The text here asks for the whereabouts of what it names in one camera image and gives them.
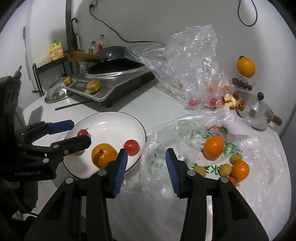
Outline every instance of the white plate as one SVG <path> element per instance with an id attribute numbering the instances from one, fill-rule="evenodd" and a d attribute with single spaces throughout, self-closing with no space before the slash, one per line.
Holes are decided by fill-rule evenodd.
<path id="1" fill-rule="evenodd" d="M 133 116 L 123 112 L 102 112 L 91 115 L 78 122 L 65 139 L 77 136 L 80 129 L 88 129 L 91 145 L 81 156 L 75 153 L 65 156 L 63 163 L 73 176 L 81 179 L 89 178 L 99 170 L 91 161 L 91 151 L 98 144 L 108 143 L 119 152 L 127 140 L 136 140 L 140 151 L 134 156 L 128 156 L 127 171 L 140 158 L 146 141 L 142 124 Z"/>

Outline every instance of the smartphone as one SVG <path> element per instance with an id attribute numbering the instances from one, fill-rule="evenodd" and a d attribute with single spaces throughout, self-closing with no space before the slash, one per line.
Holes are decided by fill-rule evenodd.
<path id="1" fill-rule="evenodd" d="M 37 109 L 31 112 L 28 126 L 41 121 L 42 111 L 43 111 L 43 106 L 39 106 Z"/>

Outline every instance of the plastic bag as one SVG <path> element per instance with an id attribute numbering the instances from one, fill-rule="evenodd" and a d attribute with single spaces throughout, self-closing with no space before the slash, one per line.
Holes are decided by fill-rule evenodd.
<path id="1" fill-rule="evenodd" d="M 186 200 L 174 194 L 165 164 L 165 150 L 172 147 L 178 159 L 185 161 L 189 168 L 205 166 L 206 177 L 213 179 L 220 177 L 219 167 L 230 163 L 232 153 L 241 153 L 250 166 L 250 174 L 237 189 L 265 226 L 272 217 L 271 210 L 284 173 L 281 154 L 270 141 L 247 136 L 250 127 L 238 125 L 239 120 L 234 112 L 223 108 L 211 115 L 186 115 L 148 133 L 141 162 L 127 172 L 120 194 L 112 200 L 110 220 L 129 240 L 180 239 Z M 215 161 L 206 160 L 202 155 L 203 143 L 212 135 L 225 140 L 224 151 Z M 208 197 L 206 240 L 211 240 L 212 215 Z"/>
<path id="2" fill-rule="evenodd" d="M 223 96 L 234 86 L 219 69 L 211 25 L 187 28 L 170 36 L 166 45 L 135 43 L 126 48 L 126 57 L 145 64 L 186 108 L 223 106 Z"/>

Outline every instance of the yellow plastic jug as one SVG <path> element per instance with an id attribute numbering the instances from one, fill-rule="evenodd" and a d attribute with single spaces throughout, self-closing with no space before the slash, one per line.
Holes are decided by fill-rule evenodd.
<path id="1" fill-rule="evenodd" d="M 59 44 L 57 44 L 57 41 L 54 40 L 52 44 L 48 47 L 48 52 L 50 56 L 50 61 L 57 60 L 59 58 L 64 57 L 64 50 L 63 45 L 60 39 L 58 39 Z"/>

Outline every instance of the white table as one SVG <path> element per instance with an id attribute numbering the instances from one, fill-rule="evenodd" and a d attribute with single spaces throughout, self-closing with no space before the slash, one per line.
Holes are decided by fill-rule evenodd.
<path id="1" fill-rule="evenodd" d="M 188 113 L 183 109 L 181 104 L 161 92 L 159 89 L 154 87 L 154 85 L 155 82 L 152 81 L 151 83 L 142 86 L 114 103 L 113 107 L 109 109 L 106 109 L 104 106 L 100 106 L 97 102 L 90 102 L 88 104 L 81 104 L 75 107 L 55 111 L 55 108 L 57 107 L 74 104 L 86 99 L 81 96 L 74 96 L 56 103 L 47 104 L 44 102 L 45 97 L 42 97 L 24 110 L 24 119 L 26 123 L 28 123 L 31 112 L 41 105 L 44 108 L 41 120 L 45 122 L 58 122 L 71 119 L 76 124 L 85 117 L 95 113 L 105 111 L 122 111 L 136 117 L 142 123 L 145 130 L 148 131 Z M 46 135 L 34 142 L 34 145 L 50 146 L 53 142 L 63 140 L 66 134 L 67 132 Z M 277 145 L 283 155 L 286 173 L 286 175 L 282 178 L 281 189 L 278 193 L 278 197 L 272 211 L 274 219 L 270 219 L 265 227 L 269 240 L 272 240 L 281 231 L 289 219 L 291 207 L 291 180 L 288 162 L 278 134 L 272 130 L 272 127 L 270 127 L 264 132 L 258 132 L 258 135 L 269 139 Z M 57 187 L 59 187 L 59 185 L 67 177 L 71 176 L 62 163 L 58 166 L 56 173 L 57 178 L 54 179 L 53 182 Z"/>

